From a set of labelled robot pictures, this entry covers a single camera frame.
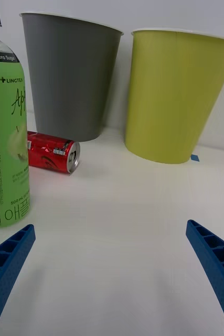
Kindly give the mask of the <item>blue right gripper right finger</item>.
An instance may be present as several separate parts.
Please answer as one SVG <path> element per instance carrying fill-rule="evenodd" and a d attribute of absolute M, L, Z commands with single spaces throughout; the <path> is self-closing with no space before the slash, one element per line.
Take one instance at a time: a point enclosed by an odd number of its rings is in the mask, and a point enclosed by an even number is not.
<path fill-rule="evenodd" d="M 186 237 L 224 312 L 224 240 L 194 220 L 187 222 Z"/>

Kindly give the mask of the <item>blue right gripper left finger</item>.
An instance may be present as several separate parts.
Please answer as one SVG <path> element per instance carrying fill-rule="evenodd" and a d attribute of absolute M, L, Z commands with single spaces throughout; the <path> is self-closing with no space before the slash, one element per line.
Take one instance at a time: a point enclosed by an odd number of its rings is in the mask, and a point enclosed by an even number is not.
<path fill-rule="evenodd" d="M 35 240 L 29 224 L 0 244 L 0 316 Z"/>

